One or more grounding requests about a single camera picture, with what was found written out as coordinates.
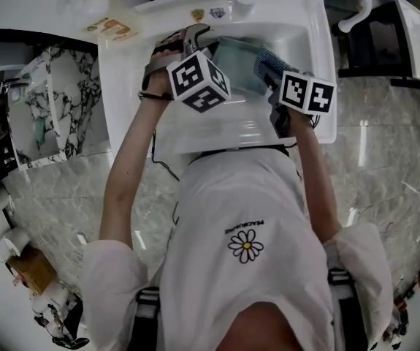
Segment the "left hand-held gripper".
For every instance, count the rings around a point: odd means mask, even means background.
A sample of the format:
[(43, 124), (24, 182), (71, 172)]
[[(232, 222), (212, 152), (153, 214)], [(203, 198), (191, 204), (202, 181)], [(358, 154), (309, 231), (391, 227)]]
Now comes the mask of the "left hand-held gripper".
[(150, 61), (150, 72), (165, 67), (169, 73), (172, 95), (162, 94), (159, 99), (182, 102), (198, 113), (231, 99), (230, 81), (213, 63), (220, 41), (199, 38), (209, 30), (209, 25), (196, 23), (156, 43), (153, 54), (171, 52)]

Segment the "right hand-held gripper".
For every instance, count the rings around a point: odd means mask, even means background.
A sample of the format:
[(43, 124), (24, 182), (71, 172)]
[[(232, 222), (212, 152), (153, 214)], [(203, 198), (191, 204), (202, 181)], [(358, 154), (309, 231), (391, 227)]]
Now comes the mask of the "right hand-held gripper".
[(337, 85), (296, 72), (285, 72), (286, 63), (261, 63), (261, 79), (272, 92), (270, 122), (282, 138), (289, 137), (289, 109), (309, 116), (313, 123), (332, 112)]

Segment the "blue scrubbing cloth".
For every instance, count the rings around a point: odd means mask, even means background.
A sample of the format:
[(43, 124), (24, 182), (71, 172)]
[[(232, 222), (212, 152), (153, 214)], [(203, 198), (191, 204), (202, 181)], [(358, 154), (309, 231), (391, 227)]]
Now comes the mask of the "blue scrubbing cloth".
[[(285, 62), (280, 57), (278, 57), (274, 52), (272, 52), (267, 46), (262, 45), (259, 48), (259, 52), (256, 56), (256, 60), (254, 62), (253, 72), (254, 74), (262, 81), (261, 79), (261, 63), (276, 63), (276, 62)], [(299, 70), (294, 68), (293, 66), (286, 63), (286, 71), (285, 72), (296, 72), (299, 73)]]

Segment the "person's right forearm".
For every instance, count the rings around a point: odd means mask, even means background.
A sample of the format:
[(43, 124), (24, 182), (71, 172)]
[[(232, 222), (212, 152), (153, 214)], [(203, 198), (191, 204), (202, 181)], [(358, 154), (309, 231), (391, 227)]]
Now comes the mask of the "person's right forearm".
[(310, 218), (337, 221), (335, 192), (310, 119), (290, 109), (291, 130), (297, 140)]

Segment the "person's left forearm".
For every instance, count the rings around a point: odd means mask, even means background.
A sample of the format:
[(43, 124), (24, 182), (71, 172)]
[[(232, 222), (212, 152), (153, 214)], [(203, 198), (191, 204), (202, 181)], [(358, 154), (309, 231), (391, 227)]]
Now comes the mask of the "person's left forearm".
[(141, 101), (107, 179), (104, 211), (124, 213), (131, 210), (153, 132), (168, 105), (168, 101), (160, 99)]

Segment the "white ceramic sink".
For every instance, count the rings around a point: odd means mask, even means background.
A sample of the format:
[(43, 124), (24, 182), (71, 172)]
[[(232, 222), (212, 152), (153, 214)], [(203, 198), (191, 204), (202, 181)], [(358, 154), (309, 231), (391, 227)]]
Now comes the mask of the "white ceramic sink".
[[(210, 8), (223, 7), (215, 19)], [(155, 44), (194, 23), (193, 9), (205, 10), (211, 31), (200, 39), (230, 37), (266, 45), (300, 72), (335, 81), (335, 61), (324, 0), (256, 0), (248, 15), (234, 0), (155, 0), (136, 7), (139, 35), (122, 42), (98, 41), (99, 71), (107, 131), (117, 151), (139, 106), (145, 66)], [(232, 98), (206, 113), (172, 103), (157, 127), (160, 154), (185, 154), (243, 146), (267, 146), (279, 139), (270, 123), (266, 97), (232, 89)]]

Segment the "orange picture card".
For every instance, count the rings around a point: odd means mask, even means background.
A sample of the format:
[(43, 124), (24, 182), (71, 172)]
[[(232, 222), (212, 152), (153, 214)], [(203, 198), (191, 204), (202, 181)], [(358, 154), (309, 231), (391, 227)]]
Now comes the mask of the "orange picture card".
[(108, 17), (87, 25), (82, 32), (111, 41), (122, 41), (139, 34), (136, 26)]

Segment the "black sink stand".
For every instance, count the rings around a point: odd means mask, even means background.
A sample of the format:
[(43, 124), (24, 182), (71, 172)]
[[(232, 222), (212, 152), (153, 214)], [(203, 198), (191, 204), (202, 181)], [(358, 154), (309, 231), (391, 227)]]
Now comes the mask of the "black sink stand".
[(337, 71), (339, 78), (388, 77), (392, 86), (420, 88), (412, 76), (410, 50), (395, 4), (373, 9), (348, 33), (336, 23), (332, 34), (338, 39), (343, 59)]

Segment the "person's white flower-print shirt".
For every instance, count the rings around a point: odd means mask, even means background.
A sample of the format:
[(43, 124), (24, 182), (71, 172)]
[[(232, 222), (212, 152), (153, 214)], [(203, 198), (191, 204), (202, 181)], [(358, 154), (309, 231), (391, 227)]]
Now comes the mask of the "person's white flower-print shirt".
[(275, 304), (304, 351), (344, 351), (357, 324), (370, 348), (392, 316), (386, 253), (373, 224), (316, 237), (293, 162), (272, 149), (207, 156), (185, 170), (178, 223), (153, 279), (136, 252), (93, 241), (83, 256), (85, 324), (98, 351), (127, 351), (140, 290), (159, 289), (159, 351), (215, 351), (235, 317)]

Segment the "marble pattern sink cabinet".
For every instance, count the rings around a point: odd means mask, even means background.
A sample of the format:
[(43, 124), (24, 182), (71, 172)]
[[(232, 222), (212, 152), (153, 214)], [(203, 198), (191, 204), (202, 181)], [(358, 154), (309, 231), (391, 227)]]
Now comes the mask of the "marble pattern sink cabinet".
[[(0, 89), (19, 170), (64, 162), (109, 140), (96, 56), (49, 47), (13, 79), (30, 83)], [(41, 151), (34, 139), (38, 117), (46, 118)]]

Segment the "small green object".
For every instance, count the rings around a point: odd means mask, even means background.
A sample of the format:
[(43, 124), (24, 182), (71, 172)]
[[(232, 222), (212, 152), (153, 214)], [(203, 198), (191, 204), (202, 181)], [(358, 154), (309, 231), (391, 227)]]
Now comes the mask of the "small green object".
[(38, 117), (34, 122), (34, 139), (39, 151), (45, 143), (45, 117)]

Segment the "chrome tap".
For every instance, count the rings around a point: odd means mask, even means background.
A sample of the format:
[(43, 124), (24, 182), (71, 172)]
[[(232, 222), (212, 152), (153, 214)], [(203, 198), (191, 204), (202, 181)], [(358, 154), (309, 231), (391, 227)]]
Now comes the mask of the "chrome tap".
[(10, 88), (24, 88), (30, 86), (29, 82), (20, 79), (9, 79), (1, 82), (1, 90), (9, 90)]

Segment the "person's neck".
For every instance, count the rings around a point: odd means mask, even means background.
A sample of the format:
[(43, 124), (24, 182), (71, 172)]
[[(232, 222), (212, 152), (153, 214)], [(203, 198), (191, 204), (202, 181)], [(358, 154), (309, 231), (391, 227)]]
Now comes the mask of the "person's neck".
[(288, 320), (273, 303), (257, 302), (241, 311), (216, 351), (302, 351)]

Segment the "small brown cardboard box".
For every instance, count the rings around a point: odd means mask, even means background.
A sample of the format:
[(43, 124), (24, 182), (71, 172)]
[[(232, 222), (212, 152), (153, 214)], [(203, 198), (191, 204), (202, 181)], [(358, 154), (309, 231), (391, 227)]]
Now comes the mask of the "small brown cardboard box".
[(57, 276), (43, 252), (32, 246), (26, 246), (19, 257), (9, 258), (7, 264), (37, 295), (41, 295)]

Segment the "white plastic bundle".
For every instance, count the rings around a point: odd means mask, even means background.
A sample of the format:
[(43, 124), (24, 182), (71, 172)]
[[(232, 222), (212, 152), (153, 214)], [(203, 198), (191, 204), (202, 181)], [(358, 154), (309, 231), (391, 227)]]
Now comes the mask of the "white plastic bundle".
[(54, 306), (58, 312), (66, 308), (70, 292), (62, 284), (52, 281), (42, 294), (31, 297), (31, 308), (35, 314), (43, 314)]

